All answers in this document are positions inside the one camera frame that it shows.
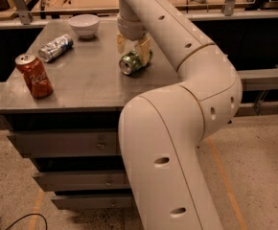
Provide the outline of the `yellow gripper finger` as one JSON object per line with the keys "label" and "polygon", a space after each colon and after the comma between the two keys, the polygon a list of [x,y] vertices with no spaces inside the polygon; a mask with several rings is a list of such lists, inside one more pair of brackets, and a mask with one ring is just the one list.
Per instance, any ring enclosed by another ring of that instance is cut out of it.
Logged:
{"label": "yellow gripper finger", "polygon": [[120,54],[125,51],[126,39],[121,35],[117,34],[117,49]]}
{"label": "yellow gripper finger", "polygon": [[135,52],[139,56],[143,66],[146,66],[150,61],[150,48],[151,40],[146,35],[142,39],[139,39],[135,45]]}

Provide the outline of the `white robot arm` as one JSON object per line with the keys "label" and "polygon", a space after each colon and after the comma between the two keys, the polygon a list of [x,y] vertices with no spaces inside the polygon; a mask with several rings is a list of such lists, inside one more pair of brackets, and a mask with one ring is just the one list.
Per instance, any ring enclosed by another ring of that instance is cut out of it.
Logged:
{"label": "white robot arm", "polygon": [[120,0],[179,76],[128,102],[119,120],[127,177],[145,230],[223,230],[197,161],[198,143],[225,126],[243,94],[222,50],[168,0]]}

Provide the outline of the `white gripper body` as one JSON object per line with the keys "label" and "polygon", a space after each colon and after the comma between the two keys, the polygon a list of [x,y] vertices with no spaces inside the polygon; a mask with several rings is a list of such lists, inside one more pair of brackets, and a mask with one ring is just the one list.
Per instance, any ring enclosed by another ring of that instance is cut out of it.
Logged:
{"label": "white gripper body", "polygon": [[141,21],[128,21],[120,14],[117,15],[117,25],[120,34],[131,41],[142,39],[148,32]]}

